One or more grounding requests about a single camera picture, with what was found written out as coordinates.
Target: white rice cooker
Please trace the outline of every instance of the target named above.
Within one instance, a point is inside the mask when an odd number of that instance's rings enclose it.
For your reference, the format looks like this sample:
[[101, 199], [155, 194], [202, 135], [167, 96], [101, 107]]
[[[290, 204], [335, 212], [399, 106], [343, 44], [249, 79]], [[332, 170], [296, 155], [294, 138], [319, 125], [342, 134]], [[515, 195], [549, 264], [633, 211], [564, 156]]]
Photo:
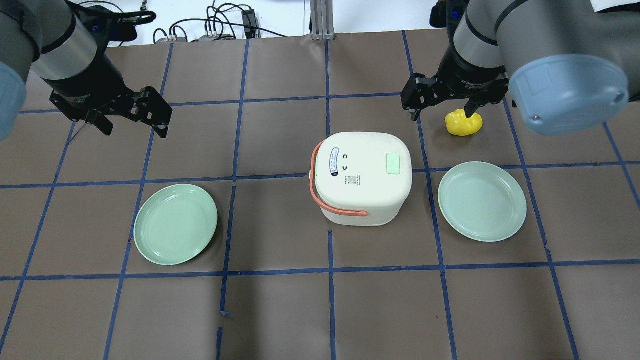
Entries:
[[409, 150], [395, 136], [338, 133], [314, 150], [309, 189], [332, 222], [380, 226], [396, 217], [409, 196], [412, 172]]

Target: black cable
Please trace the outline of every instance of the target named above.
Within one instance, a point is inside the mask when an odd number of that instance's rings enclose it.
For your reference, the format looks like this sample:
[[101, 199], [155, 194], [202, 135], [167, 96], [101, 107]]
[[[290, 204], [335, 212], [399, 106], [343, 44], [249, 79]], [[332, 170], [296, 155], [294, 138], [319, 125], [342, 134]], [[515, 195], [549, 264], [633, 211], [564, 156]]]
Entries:
[[108, 4], [108, 5], [114, 6], [116, 9], [120, 10], [121, 13], [124, 13], [124, 11], [121, 9], [121, 7], [119, 7], [118, 5], [116, 5], [114, 3], [110, 3], [109, 1], [83, 1], [82, 3], [78, 3], [78, 5], [89, 4], [89, 3]]
[[225, 36], [223, 36], [223, 37], [219, 37], [219, 38], [214, 39], [214, 40], [211, 40], [211, 41], [224, 40], [224, 39], [228, 39], [228, 38], [232, 38], [232, 39], [234, 39], [234, 40], [237, 40], [236, 38], [234, 38], [234, 37], [233, 37], [233, 36], [231, 36], [231, 35], [225, 35]]
[[175, 36], [175, 39], [178, 40], [178, 34], [175, 32], [176, 28], [180, 28], [180, 30], [182, 30], [182, 32], [184, 33], [184, 42], [189, 42], [189, 38], [187, 37], [187, 32], [184, 31], [184, 28], [182, 26], [174, 26], [173, 27], [173, 35]]
[[164, 38], [168, 38], [169, 37], [169, 35], [166, 34], [166, 31], [164, 29], [156, 29], [154, 31], [154, 44], [156, 43], [156, 34], [157, 34], [158, 31], [162, 31], [162, 33], [164, 34]]
[[241, 5], [236, 5], [236, 4], [232, 4], [232, 3], [224, 3], [224, 4], [222, 4], [222, 5], [220, 5], [220, 6], [218, 7], [218, 9], [220, 9], [220, 10], [221, 10], [220, 12], [223, 12], [223, 11], [222, 11], [222, 6], [231, 6], [229, 9], [226, 9], [226, 10], [225, 10], [226, 12], [231, 11], [231, 10], [233, 10], [233, 9], [235, 9], [235, 8], [240, 9], [240, 11], [242, 11], [242, 12], [244, 11], [244, 9], [240, 7]]
[[[210, 19], [212, 17], [211, 15], [209, 15], [209, 9], [213, 9], [213, 11], [214, 11], [213, 17], [217, 19], [218, 18], [218, 16], [217, 16], [218, 8], [216, 8], [215, 6], [207, 6], [207, 19]], [[218, 32], [218, 29], [216, 27], [216, 23], [215, 22], [213, 23], [213, 30], [211, 30], [211, 22], [209, 22], [209, 21], [204, 23], [205, 30], [207, 30], [207, 25], [209, 25], [209, 32], [211, 32], [211, 33], [213, 33], [213, 31]], [[225, 32], [225, 25], [221, 24], [220, 33], [222, 34], [224, 32]]]
[[287, 35], [279, 34], [279, 33], [275, 32], [275, 31], [267, 30], [267, 29], [264, 29], [264, 28], [259, 28], [257, 26], [236, 24], [236, 23], [233, 23], [233, 22], [224, 22], [224, 21], [220, 21], [220, 20], [216, 20], [216, 19], [213, 19], [213, 20], [212, 19], [184, 19], [184, 20], [180, 20], [180, 21], [177, 21], [177, 22], [173, 23], [173, 25], [171, 25], [170, 29], [172, 29], [174, 26], [176, 26], [178, 24], [181, 24], [183, 22], [186, 22], [186, 21], [214, 21], [214, 22], [219, 22], [220, 24], [227, 24], [227, 25], [233, 25], [233, 26], [242, 26], [243, 28], [246, 28], [246, 29], [261, 30], [261, 31], [265, 31], [265, 32], [270, 33], [270, 34], [274, 34], [274, 35], [279, 36], [279, 37], [283, 37], [283, 38], [287, 37]]
[[72, 3], [69, 0], [66, 0], [66, 2], [67, 2], [67, 5], [69, 5], [69, 7], [76, 12], [84, 12], [84, 13], [87, 13], [88, 15], [101, 17], [103, 19], [122, 20], [122, 19], [128, 19], [130, 17], [140, 17], [140, 19], [136, 21], [136, 25], [148, 24], [150, 22], [153, 22], [153, 20], [157, 19], [156, 13], [150, 12], [150, 11], [130, 12], [130, 13], [103, 13], [103, 12], [97, 12], [95, 10], [91, 10], [89, 8], [85, 8], [83, 6], [79, 6], [77, 4]]

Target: cooker label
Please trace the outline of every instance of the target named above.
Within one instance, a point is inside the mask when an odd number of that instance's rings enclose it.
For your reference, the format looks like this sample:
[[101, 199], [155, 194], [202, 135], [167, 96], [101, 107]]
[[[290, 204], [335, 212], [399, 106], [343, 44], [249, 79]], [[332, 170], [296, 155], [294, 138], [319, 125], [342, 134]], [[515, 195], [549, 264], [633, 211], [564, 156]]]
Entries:
[[340, 154], [340, 149], [334, 147], [329, 158], [329, 171], [332, 176], [338, 176], [338, 154]]

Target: orange handle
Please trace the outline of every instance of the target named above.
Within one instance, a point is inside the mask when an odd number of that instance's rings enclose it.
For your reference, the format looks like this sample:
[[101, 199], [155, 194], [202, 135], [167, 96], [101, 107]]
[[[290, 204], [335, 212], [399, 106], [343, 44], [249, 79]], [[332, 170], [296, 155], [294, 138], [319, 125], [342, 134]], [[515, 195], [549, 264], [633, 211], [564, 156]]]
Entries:
[[336, 215], [344, 215], [347, 217], [366, 217], [368, 212], [364, 210], [341, 210], [334, 208], [333, 206], [329, 206], [325, 204], [320, 198], [316, 195], [316, 191], [314, 190], [314, 179], [316, 177], [316, 156], [318, 155], [318, 150], [320, 150], [320, 145], [322, 145], [324, 140], [316, 146], [314, 149], [314, 153], [311, 155], [311, 172], [309, 173], [309, 190], [311, 191], [311, 196], [314, 198], [316, 204], [318, 204], [321, 208], [329, 211], [330, 213]]

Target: green plate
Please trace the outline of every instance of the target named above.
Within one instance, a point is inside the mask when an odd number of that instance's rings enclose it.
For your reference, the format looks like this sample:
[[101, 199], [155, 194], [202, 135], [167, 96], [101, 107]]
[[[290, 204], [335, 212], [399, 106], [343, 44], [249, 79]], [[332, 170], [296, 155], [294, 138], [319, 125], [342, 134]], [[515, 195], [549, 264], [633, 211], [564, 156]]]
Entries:
[[203, 189], [177, 184], [153, 194], [133, 227], [140, 254], [158, 265], [193, 259], [207, 247], [218, 225], [218, 209]]
[[460, 234], [477, 241], [512, 237], [527, 217], [527, 199], [518, 182], [503, 169], [473, 161], [442, 178], [440, 210]]

